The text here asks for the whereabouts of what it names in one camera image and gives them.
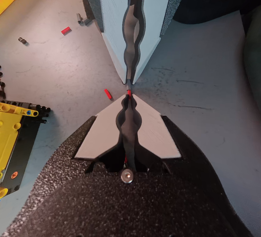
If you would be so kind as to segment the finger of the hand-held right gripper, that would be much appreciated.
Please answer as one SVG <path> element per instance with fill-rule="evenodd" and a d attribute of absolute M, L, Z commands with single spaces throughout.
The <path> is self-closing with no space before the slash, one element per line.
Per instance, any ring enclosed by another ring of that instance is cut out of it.
<path fill-rule="evenodd" d="M 138 22 L 134 29 L 135 56 L 132 62 L 134 85 L 161 40 L 161 29 L 169 0 L 139 0 L 136 5 Z"/>
<path fill-rule="evenodd" d="M 102 37 L 115 69 L 125 85 L 128 66 L 125 57 L 127 44 L 124 26 L 130 0 L 100 0 L 100 4 L 103 20 Z"/>

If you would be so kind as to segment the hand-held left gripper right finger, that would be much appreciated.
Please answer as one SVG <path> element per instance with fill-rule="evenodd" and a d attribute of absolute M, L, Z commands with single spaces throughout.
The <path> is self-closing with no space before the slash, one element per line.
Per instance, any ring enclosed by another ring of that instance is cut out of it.
<path fill-rule="evenodd" d="M 137 126 L 134 162 L 137 172 L 148 172 L 164 160 L 182 157 L 163 116 L 137 95 L 131 96 L 133 120 Z"/>

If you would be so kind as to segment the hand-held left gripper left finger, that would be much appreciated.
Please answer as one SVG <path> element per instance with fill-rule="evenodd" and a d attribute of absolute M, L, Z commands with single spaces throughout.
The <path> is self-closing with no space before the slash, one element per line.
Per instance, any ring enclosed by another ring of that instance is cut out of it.
<path fill-rule="evenodd" d="M 74 158 L 91 161 L 87 172 L 101 162 L 108 172 L 123 169 L 126 151 L 123 145 L 121 126 L 126 120 L 128 95 L 125 94 L 100 111 L 92 122 Z"/>

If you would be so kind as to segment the yellow lego vehicle model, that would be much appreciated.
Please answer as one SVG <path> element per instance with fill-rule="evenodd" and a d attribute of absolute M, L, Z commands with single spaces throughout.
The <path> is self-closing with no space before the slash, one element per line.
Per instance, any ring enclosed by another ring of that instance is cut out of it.
<path fill-rule="evenodd" d="M 0 199 L 19 190 L 41 124 L 51 109 L 0 100 Z"/>

